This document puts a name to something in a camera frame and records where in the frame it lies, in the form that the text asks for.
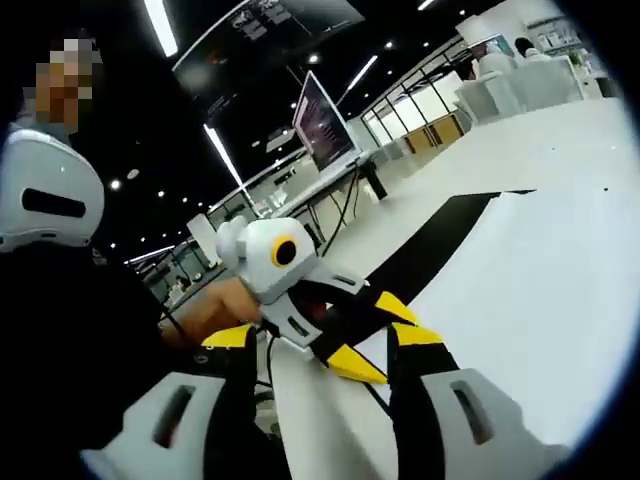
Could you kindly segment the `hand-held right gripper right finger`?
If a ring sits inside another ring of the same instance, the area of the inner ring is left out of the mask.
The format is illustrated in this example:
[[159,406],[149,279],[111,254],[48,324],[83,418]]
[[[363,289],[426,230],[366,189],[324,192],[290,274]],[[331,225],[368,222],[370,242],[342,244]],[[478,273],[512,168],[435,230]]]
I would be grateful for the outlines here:
[[524,424],[520,405],[435,333],[389,329],[390,415],[401,479],[541,479],[569,456]]

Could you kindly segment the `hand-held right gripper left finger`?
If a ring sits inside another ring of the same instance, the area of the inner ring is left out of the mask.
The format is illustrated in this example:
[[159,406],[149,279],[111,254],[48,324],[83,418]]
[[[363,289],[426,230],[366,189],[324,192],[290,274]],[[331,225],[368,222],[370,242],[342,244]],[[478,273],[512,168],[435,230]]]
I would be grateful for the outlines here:
[[121,432],[80,457],[92,479],[223,479],[254,427],[256,329],[221,330],[124,413]]

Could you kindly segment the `person's left hand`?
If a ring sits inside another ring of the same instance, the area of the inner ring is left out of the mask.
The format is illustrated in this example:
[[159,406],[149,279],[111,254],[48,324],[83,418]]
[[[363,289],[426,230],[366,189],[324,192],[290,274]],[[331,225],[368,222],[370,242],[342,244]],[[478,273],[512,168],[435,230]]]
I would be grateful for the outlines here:
[[208,292],[210,320],[216,329],[233,328],[245,323],[259,323],[259,303],[238,278],[215,283]]

